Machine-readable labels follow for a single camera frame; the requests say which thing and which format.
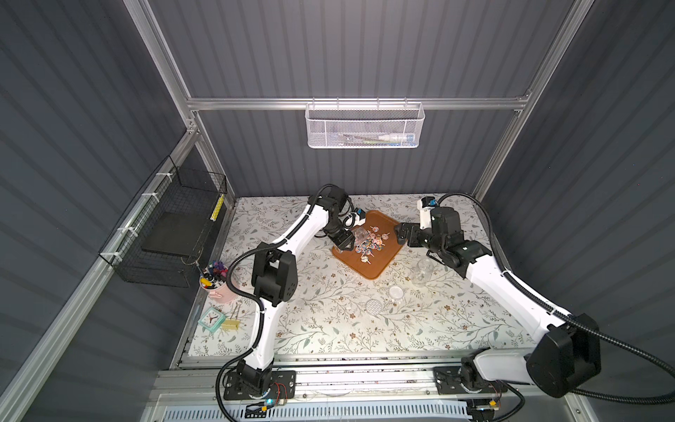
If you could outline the pile of colourful lollipops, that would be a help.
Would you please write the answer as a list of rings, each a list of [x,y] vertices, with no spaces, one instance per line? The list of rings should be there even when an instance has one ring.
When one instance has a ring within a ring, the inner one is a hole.
[[[374,258],[374,253],[384,248],[390,238],[390,233],[382,231],[377,226],[370,226],[366,229],[370,231],[369,240],[362,244],[362,246],[354,248],[354,251],[360,255],[361,262],[370,264],[371,258]]]

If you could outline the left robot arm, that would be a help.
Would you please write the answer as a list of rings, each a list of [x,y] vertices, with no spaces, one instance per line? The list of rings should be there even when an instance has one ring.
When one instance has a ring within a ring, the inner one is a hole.
[[[354,249],[353,225],[345,223],[341,216],[350,203],[343,188],[333,184],[322,186],[309,197],[302,214],[282,235],[246,253],[247,258],[254,258],[251,286],[258,315],[256,334],[249,345],[251,352],[237,366],[241,375],[262,376],[271,371],[279,319],[298,287],[297,260],[315,235],[322,232],[340,251]]]

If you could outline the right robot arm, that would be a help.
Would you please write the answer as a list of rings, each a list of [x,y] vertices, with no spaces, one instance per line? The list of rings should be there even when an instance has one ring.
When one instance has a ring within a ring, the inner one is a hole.
[[[419,223],[400,223],[395,233],[399,244],[426,249],[428,257],[490,295],[535,343],[530,349],[486,349],[463,359],[460,376],[466,390],[511,382],[563,397],[600,373],[599,339],[573,325],[566,309],[502,269],[488,247],[466,239],[454,209],[425,207]]]

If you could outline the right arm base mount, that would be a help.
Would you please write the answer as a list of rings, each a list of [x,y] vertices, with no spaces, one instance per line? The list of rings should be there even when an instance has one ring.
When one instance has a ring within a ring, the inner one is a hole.
[[[498,382],[488,382],[471,365],[434,367],[433,380],[439,395],[496,393],[501,395],[507,388]]]

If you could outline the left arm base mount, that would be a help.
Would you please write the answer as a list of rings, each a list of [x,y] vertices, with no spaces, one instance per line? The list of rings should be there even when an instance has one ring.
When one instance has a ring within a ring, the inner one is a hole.
[[[295,397],[297,373],[286,370],[259,371],[237,369],[226,373],[221,396],[225,400],[291,399]]]

